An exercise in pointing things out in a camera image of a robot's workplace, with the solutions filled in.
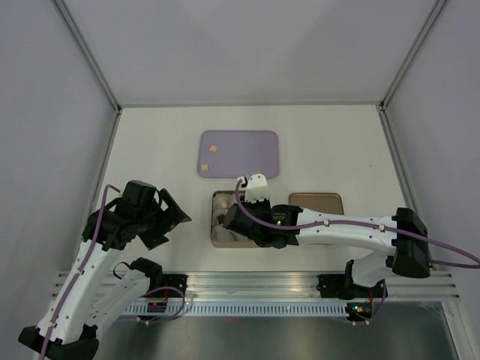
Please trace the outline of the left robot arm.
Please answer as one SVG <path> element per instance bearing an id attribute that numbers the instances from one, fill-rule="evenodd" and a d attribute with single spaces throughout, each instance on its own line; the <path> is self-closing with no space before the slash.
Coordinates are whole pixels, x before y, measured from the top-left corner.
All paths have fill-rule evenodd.
<path id="1" fill-rule="evenodd" d="M 140 257 L 127 264 L 117 284 L 95 296 L 126 246 L 140 239 L 153 250 L 167 243 L 167 233 L 191 218 L 170 193 L 139 180 L 118 196 L 101 200 L 88 216 L 72 268 L 55 301 L 37 325 L 25 327 L 19 342 L 40 359 L 93 359 L 103 335 L 137 299 L 159 299 L 149 310 L 161 314 L 172 296 L 185 300 L 185 282 L 164 276 L 160 264 Z"/>

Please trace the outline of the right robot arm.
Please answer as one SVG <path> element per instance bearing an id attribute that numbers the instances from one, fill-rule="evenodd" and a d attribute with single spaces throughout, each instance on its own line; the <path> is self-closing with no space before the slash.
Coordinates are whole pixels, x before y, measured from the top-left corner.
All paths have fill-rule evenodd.
<path id="1" fill-rule="evenodd" d="M 420 240 L 428 232 L 409 208 L 398 208 L 393 216 L 355 218 L 241 201 L 228 210 L 223 225 L 262 248 L 341 245 L 368 250 L 367 256 L 347 262 L 343 274 L 318 277 L 324 299 L 381 297 L 386 278 L 423 279 L 431 274 L 428 244 Z"/>

